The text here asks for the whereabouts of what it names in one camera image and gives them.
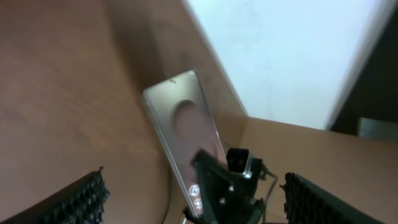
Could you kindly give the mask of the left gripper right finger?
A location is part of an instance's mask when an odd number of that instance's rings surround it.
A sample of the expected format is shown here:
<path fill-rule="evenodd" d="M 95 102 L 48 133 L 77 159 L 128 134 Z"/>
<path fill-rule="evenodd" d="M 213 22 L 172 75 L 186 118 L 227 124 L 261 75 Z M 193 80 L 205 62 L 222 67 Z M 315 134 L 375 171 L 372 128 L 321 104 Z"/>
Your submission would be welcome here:
<path fill-rule="evenodd" d="M 281 187 L 289 223 L 382 224 L 298 174 L 286 173 Z"/>

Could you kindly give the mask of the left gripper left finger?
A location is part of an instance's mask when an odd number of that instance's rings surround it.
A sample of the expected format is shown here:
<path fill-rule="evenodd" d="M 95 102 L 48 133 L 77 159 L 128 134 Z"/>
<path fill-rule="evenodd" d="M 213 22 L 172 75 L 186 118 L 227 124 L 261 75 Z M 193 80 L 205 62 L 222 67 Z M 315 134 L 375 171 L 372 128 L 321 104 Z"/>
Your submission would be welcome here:
<path fill-rule="evenodd" d="M 99 224 L 109 190 L 94 170 L 39 203 L 9 217 L 1 224 Z"/>

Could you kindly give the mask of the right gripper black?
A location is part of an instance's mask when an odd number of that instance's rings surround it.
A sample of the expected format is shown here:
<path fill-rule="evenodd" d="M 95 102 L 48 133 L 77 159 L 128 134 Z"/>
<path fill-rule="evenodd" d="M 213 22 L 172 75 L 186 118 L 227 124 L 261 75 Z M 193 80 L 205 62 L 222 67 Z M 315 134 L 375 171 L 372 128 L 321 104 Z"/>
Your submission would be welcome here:
<path fill-rule="evenodd" d="M 260 179 L 244 179 L 230 174 L 205 150 L 192 160 L 197 173 L 202 213 L 194 216 L 188 208 L 183 211 L 192 223 L 257 223 L 264 214 L 264 199 L 254 198 Z"/>

